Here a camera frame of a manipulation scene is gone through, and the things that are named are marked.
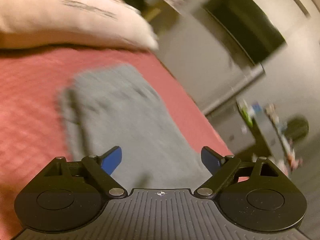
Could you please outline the round mirror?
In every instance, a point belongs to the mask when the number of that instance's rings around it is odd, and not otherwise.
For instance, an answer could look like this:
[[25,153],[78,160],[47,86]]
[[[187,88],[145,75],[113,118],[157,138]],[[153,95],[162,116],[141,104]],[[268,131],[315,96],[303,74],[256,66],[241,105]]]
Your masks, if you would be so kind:
[[309,133],[309,122],[303,116],[294,116],[287,121],[287,128],[284,132],[287,139],[293,142],[304,139]]

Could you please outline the white pillow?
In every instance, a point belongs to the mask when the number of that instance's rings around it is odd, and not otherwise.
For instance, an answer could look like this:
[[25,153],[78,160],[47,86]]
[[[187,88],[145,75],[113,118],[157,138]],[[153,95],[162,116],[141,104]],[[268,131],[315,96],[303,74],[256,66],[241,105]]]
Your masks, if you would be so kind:
[[157,36],[123,0],[1,0],[1,48],[49,44],[156,50]]

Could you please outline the grey small cabinet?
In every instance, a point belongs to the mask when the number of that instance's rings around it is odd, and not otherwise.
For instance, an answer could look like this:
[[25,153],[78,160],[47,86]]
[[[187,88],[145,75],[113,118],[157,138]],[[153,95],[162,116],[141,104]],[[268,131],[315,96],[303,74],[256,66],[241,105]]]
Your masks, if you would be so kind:
[[206,118],[232,153],[239,154],[255,145],[256,140],[240,114],[236,101],[208,113]]

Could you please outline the red ribbed bedspread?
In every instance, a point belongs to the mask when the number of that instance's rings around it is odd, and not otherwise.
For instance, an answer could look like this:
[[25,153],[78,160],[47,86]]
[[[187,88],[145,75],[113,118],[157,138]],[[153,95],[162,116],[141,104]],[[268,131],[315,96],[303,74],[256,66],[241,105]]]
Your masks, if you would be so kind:
[[229,149],[191,97],[152,53],[86,47],[41,47],[1,51],[1,239],[21,226],[17,194],[54,157],[68,157],[58,97],[81,71],[128,63],[137,68],[166,104],[189,145]]

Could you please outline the grey sweatpants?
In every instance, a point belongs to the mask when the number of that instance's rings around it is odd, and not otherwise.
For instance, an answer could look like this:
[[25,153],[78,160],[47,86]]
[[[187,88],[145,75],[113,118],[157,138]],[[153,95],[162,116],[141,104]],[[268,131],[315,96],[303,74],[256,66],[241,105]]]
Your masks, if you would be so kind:
[[121,148],[112,177],[127,190],[194,190],[210,178],[161,97],[133,66],[76,75],[60,94],[60,109],[75,161]]

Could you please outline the black wall television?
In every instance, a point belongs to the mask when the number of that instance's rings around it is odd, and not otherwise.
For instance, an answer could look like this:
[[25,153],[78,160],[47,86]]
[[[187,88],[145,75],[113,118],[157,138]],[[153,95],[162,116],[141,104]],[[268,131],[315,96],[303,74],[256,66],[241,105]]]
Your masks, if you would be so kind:
[[253,64],[285,44],[285,38],[253,0],[207,0],[203,9],[231,35]]

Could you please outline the dark vanity desk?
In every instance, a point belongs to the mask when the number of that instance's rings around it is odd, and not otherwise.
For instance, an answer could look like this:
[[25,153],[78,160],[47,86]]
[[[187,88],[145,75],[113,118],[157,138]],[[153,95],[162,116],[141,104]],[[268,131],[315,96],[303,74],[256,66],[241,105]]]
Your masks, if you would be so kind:
[[257,136],[252,160],[265,157],[272,161],[287,177],[299,168],[301,160],[296,158],[295,150],[281,131],[264,112],[256,113],[253,118],[254,134]]

